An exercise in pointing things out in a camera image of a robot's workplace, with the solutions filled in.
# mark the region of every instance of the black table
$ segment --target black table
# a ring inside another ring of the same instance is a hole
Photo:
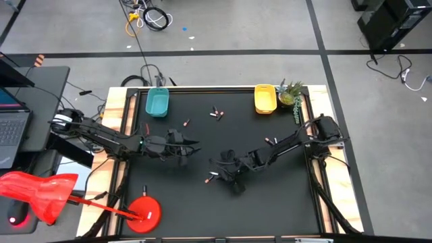
[[[187,168],[176,159],[136,158],[130,161],[130,204],[147,185],[148,195],[161,203],[162,220],[149,234],[136,234],[123,223],[121,234],[129,237],[189,238],[217,236],[289,236],[319,232],[306,157],[299,148],[284,154],[267,171],[242,177],[246,192],[233,195],[224,183],[205,184],[209,158],[223,150],[244,154],[268,146],[264,138],[283,138],[296,131],[292,110],[259,115],[253,89],[233,93],[171,92],[167,117],[153,118],[145,112],[146,93],[139,96],[138,115],[132,130],[147,123],[150,133],[164,135],[176,128],[200,141],[202,150],[189,158]],[[216,106],[225,115],[217,121],[209,114]],[[190,119],[185,128],[183,123]]]
[[[33,81],[36,87],[49,91],[57,97],[62,96],[70,72],[69,67],[34,67],[31,70],[29,67],[18,67],[16,69]],[[92,155],[50,132],[51,124],[48,121],[54,118],[59,106],[56,97],[32,87],[8,88],[8,91],[33,111],[20,152],[55,149],[62,155],[91,167]]]

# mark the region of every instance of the laptop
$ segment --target laptop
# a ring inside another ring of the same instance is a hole
[[[0,87],[0,169],[12,168],[31,116],[25,104]]]

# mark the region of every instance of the yellow cable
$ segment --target yellow cable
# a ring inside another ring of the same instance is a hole
[[[132,22],[133,22],[134,20],[137,20],[139,17],[140,17],[140,16],[139,16],[136,12],[135,12],[135,13],[129,13],[129,22],[126,22],[125,30],[126,30],[126,34],[128,34],[128,35],[131,36],[131,37],[135,37],[135,35],[134,35],[134,34],[131,34],[131,33],[129,32],[129,28],[128,28],[128,26],[130,26],[131,28],[133,28],[133,26],[132,26]],[[140,32],[140,29],[141,29],[141,28],[138,28],[137,31],[135,31],[135,34],[138,34],[138,33]]]
[[[127,22],[127,23],[126,23],[126,27],[125,27],[126,33],[127,33],[129,36],[131,36],[131,37],[135,37],[134,34],[130,34],[130,33],[129,33],[128,26],[130,25],[130,27],[133,28],[133,27],[132,27],[132,24],[129,24],[129,23],[130,23],[130,22]],[[135,31],[136,34],[138,34],[139,32],[140,32],[140,28],[138,28],[138,30]]]

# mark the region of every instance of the teal bowl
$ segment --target teal bowl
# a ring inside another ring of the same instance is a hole
[[[147,94],[146,112],[152,117],[168,114],[169,91],[167,88],[151,88]]]

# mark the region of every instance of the potted plant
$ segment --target potted plant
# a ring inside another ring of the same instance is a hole
[[[300,96],[302,85],[300,81],[292,84],[292,82],[285,86],[285,79],[282,80],[279,87],[277,87],[277,100],[281,107],[292,108],[295,103],[295,98]]]
[[[286,109],[292,109],[296,124],[300,123],[300,109],[302,104],[301,90],[303,83],[301,81],[285,86],[285,79],[277,87],[277,102],[279,106]]]

